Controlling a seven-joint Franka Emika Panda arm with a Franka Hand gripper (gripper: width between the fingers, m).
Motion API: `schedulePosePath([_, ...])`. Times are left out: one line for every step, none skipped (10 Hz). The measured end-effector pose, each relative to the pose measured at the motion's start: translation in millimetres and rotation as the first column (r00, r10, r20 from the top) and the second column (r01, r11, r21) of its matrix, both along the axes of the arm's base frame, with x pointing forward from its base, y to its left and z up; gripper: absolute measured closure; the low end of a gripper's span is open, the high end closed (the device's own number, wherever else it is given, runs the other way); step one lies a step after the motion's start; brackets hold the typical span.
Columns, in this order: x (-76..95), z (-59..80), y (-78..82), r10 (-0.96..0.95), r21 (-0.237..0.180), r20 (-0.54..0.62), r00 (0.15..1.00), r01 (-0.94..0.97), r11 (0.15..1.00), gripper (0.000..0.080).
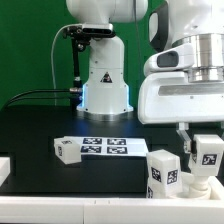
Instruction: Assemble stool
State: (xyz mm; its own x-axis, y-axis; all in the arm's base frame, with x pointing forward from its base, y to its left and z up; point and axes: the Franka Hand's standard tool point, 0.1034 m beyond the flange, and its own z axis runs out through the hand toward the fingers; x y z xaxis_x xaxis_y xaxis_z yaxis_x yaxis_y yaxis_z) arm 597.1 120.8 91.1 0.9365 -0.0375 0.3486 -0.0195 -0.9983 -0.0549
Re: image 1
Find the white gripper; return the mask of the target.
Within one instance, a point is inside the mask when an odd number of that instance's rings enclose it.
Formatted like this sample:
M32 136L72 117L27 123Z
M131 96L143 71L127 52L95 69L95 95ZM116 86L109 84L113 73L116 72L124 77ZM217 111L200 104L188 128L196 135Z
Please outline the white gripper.
M139 91L138 118L143 124L178 123L176 132L190 154L188 123L224 121L224 82L189 83L184 72L150 74Z

